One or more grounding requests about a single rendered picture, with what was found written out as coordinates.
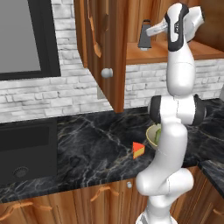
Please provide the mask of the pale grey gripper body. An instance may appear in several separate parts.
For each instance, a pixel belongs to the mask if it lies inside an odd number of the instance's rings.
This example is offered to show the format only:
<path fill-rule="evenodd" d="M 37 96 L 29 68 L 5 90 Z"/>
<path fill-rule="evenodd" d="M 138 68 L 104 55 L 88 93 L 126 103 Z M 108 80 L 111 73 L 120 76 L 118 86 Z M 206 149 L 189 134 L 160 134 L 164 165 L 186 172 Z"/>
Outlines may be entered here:
<path fill-rule="evenodd" d="M 145 32 L 148 37 L 158 35 L 162 32 L 167 32 L 168 24 L 165 20 L 162 20 L 159 24 L 155 24 L 152 27 L 148 28 Z"/>

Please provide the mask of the dark grey cheese grater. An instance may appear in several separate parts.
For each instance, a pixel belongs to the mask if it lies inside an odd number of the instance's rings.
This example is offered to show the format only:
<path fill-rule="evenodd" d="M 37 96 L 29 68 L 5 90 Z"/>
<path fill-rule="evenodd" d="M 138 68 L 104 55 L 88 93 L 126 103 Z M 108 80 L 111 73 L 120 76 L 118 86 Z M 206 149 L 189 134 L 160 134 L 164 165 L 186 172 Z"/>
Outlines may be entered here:
<path fill-rule="evenodd" d="M 137 45 L 141 51 L 147 51 L 151 48 L 151 38 L 148 37 L 146 34 L 146 30 L 150 27 L 151 27 L 151 21 L 149 19 L 145 19 L 142 22 L 140 38 Z"/>

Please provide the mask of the pale green salad bowl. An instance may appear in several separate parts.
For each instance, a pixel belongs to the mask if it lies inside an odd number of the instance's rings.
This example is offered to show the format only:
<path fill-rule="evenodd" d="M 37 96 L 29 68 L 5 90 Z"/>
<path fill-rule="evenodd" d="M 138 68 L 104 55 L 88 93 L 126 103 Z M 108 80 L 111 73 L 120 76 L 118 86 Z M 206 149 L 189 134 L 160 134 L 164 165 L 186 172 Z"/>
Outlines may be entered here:
<path fill-rule="evenodd" d="M 158 148 L 158 145 L 155 143 L 155 137 L 157 131 L 161 128 L 160 124 L 152 124 L 147 130 L 146 130 L 146 137 L 150 144 L 150 146 L 156 150 Z"/>

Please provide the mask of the orange cheese wedge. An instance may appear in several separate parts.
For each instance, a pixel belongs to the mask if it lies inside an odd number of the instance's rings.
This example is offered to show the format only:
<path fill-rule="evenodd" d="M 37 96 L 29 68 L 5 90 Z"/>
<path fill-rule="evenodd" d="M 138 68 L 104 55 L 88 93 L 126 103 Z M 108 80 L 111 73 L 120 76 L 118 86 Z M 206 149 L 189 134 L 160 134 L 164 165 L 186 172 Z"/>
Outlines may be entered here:
<path fill-rule="evenodd" d="M 145 152 L 145 146 L 141 143 L 134 142 L 132 145 L 133 158 L 136 159 L 142 156 Z"/>

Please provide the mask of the wooden corner base cabinet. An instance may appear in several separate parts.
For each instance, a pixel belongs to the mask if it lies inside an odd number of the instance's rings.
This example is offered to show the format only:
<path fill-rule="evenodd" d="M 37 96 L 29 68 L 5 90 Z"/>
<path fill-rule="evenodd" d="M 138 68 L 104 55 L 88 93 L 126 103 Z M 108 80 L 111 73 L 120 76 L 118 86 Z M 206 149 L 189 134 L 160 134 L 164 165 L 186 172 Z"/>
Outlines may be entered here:
<path fill-rule="evenodd" d="M 178 224 L 224 224 L 224 199 L 198 166 L 188 170 L 193 188 L 172 203 L 171 216 Z"/>

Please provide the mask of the wooden base cabinet door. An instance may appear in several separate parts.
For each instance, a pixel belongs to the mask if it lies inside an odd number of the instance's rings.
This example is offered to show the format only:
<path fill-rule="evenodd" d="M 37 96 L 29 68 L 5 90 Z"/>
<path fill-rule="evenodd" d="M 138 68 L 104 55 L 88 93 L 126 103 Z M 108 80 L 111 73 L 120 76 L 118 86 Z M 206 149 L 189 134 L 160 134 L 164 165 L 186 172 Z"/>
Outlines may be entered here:
<path fill-rule="evenodd" d="M 128 181 L 132 183 L 131 188 L 127 187 Z M 114 188 L 119 196 L 107 190 L 91 202 L 102 186 Z M 137 191 L 134 178 L 77 189 L 73 197 L 77 224 L 135 224 L 147 204 L 147 197 Z"/>

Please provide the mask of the grey round door knob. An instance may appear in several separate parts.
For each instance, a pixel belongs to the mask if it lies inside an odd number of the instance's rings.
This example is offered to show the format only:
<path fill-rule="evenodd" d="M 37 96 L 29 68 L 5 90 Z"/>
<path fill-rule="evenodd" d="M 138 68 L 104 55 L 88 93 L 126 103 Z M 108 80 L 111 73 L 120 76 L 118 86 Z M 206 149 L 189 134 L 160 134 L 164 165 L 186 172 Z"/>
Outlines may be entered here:
<path fill-rule="evenodd" d="M 110 78 L 113 76 L 113 69 L 112 68 L 103 68 L 101 70 L 101 76 L 103 78 Z"/>

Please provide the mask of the black framed window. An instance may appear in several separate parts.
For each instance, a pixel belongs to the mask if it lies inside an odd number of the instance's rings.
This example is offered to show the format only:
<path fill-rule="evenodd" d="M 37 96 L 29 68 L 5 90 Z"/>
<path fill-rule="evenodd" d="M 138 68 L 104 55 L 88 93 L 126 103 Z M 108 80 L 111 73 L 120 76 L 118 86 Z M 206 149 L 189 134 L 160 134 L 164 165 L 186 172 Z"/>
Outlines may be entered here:
<path fill-rule="evenodd" d="M 0 81 L 59 76 L 51 0 L 0 0 Z"/>

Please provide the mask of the black countertop appliance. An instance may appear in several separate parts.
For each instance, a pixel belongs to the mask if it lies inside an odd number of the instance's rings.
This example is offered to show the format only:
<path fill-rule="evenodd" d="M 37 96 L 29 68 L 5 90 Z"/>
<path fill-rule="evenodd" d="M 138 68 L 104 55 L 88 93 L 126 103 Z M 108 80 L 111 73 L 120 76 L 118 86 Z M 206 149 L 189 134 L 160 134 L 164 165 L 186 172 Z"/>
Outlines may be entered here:
<path fill-rule="evenodd" d="M 0 123 L 0 185 L 57 174 L 55 118 Z"/>

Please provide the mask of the wooden base drawer front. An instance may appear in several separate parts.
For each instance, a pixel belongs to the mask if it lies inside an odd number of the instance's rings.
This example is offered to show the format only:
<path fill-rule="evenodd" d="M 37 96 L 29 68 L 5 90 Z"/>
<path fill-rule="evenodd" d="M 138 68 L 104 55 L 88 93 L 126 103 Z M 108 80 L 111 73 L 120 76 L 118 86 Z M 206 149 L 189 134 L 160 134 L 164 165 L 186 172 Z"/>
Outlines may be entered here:
<path fill-rule="evenodd" d="M 16 209 L 5 220 L 0 220 L 0 224 L 72 224 L 76 222 L 76 216 L 70 214 L 74 210 L 72 192 L 60 192 L 14 202 L 0 203 L 0 215 L 10 205 L 29 201 L 42 206 L 52 207 L 52 210 L 42 211 L 34 206 L 22 207 Z"/>

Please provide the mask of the wooden wall cabinet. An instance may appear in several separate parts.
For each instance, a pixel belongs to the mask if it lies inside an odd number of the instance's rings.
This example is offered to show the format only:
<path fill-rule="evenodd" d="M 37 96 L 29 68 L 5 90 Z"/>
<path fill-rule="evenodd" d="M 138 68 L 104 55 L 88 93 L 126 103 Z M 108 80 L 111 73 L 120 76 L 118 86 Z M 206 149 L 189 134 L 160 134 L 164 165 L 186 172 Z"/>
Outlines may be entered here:
<path fill-rule="evenodd" d="M 142 22 L 149 19 L 159 23 L 168 8 L 175 3 L 188 7 L 200 6 L 205 23 L 189 43 L 195 60 L 224 59 L 224 0 L 129 0 L 128 45 L 126 64 L 148 64 L 167 61 L 167 40 L 164 33 L 150 39 L 151 48 L 142 51 L 137 47 Z"/>

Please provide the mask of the wooden wall cabinet door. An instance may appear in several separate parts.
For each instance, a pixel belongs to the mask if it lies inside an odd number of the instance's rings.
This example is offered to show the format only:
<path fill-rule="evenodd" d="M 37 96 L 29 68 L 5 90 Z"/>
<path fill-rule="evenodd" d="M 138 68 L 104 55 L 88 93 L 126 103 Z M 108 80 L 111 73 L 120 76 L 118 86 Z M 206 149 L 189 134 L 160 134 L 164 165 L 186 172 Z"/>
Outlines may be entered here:
<path fill-rule="evenodd" d="M 77 47 L 82 65 L 95 81 L 116 113 L 123 112 L 126 71 L 129 0 L 91 0 L 94 34 L 101 46 L 95 54 L 88 20 L 88 0 L 73 0 Z M 113 76 L 102 77 L 103 68 L 112 68 Z"/>

